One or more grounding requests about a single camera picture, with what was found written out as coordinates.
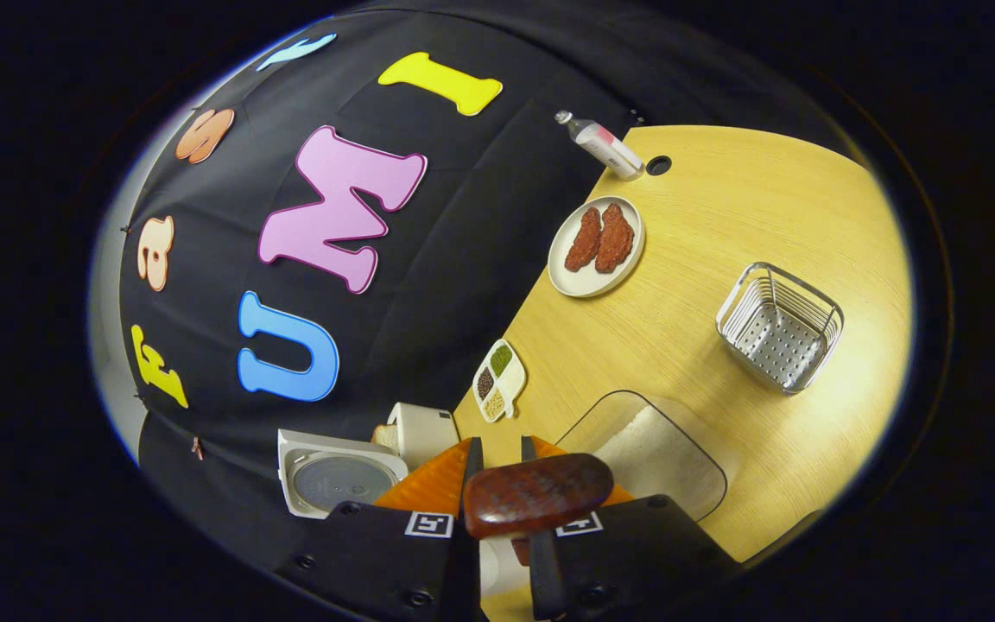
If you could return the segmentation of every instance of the metal basket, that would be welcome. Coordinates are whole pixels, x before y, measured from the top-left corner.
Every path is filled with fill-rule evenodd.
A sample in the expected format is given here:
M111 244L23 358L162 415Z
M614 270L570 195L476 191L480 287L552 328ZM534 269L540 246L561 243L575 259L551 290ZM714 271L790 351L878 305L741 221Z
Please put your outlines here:
M716 314L716 330L732 351L790 395L813 384L843 326L834 300L762 261L747 265Z

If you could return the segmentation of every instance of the wooden table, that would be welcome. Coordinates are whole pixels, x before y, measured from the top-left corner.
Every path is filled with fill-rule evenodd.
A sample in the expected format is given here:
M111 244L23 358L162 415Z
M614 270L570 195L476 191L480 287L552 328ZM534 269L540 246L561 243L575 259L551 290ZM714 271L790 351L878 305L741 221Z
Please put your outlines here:
M470 393L453 416L462 437L482 437L491 467L520 460L521 435L557 441L611 390L686 406L683 418L699 421L676 422L707 426L734 456L726 499L701 526L742 562L832 503L887 428L915 312L900 225L867 170L798 139L656 126L624 142L645 162L674 163L635 181L607 170L589 194L639 209L639 264L608 294L575 299L555 290L540 258L540 279L504 335L528 369L517 417L487 424ZM754 261L794 273L844 310L832 358L794 397L754 378L716 333L716 311ZM528 587L482 605L494 622L532 619Z

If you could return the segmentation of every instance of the perforated basket bottom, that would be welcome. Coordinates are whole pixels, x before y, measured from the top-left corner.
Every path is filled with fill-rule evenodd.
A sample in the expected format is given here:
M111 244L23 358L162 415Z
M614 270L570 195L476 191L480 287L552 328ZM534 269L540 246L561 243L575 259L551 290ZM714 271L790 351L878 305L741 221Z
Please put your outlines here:
M754 311L734 345L759 373L786 390L803 386L827 350L817 331L771 302Z

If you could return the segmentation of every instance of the spice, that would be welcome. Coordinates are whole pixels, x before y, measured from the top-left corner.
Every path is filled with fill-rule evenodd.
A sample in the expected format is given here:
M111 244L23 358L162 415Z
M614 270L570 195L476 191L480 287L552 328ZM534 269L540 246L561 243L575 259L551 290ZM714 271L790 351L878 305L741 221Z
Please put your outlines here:
M509 349L508 346L501 346L496 352L494 352L493 357L490 357L490 367L493 367L494 373L497 377L501 377L502 371L505 371L505 367L509 366L509 362L513 359L513 351Z
M501 397L500 390L495 390L490 401L485 403L486 420L497 420L502 410L505 410L505 399Z
M493 389L493 386L494 377L490 374L490 370L482 370L482 374L478 377L478 398L486 399L486 395L490 395L490 389Z

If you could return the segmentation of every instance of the bottle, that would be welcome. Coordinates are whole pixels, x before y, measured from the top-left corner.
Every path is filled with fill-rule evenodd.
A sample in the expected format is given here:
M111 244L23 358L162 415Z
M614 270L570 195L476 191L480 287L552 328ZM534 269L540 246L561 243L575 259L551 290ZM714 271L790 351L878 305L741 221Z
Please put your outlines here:
M620 138L601 127L600 123L574 118L569 111L558 111L555 121L566 125L570 139L599 159L601 164L611 168L621 180L632 181L643 174L643 161L639 156L632 153L628 145L621 143Z

